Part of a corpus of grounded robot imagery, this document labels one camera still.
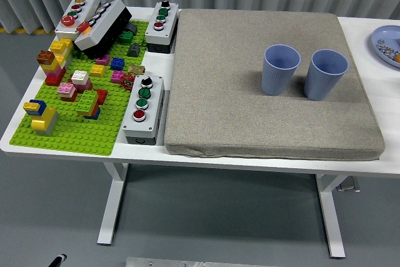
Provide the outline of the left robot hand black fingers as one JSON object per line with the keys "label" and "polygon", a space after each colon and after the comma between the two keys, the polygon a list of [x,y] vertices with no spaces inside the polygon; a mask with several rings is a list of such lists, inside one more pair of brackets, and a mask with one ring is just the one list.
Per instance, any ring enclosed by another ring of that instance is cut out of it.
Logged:
{"label": "left robot hand black fingers", "polygon": [[59,255],[57,255],[49,264],[48,267],[60,267],[61,264],[66,261],[67,259],[67,255],[64,253],[61,253]]}

